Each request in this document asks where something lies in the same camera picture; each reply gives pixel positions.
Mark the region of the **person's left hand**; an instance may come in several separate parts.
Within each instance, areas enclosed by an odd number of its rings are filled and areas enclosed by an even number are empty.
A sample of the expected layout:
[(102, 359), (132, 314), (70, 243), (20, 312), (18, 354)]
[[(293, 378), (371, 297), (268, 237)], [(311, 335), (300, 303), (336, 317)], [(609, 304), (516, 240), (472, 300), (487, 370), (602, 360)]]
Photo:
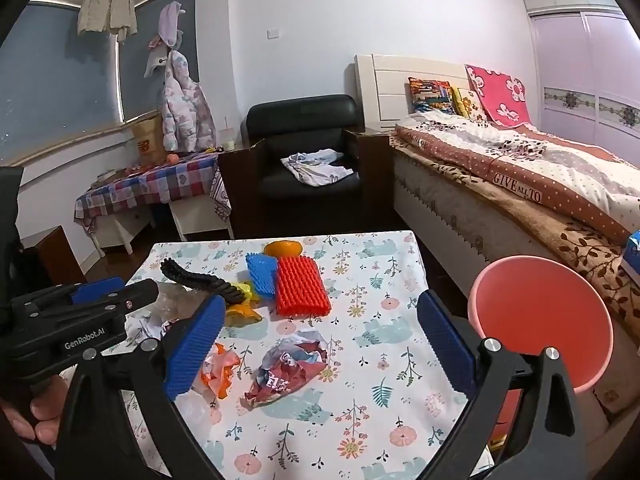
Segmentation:
[(67, 391), (67, 384), (62, 377), (55, 375), (50, 379), (47, 387), (30, 402), (30, 412), (37, 421), (35, 425), (21, 415), (12, 403), (4, 399), (1, 400), (1, 409), (20, 438), (45, 445), (56, 445)]

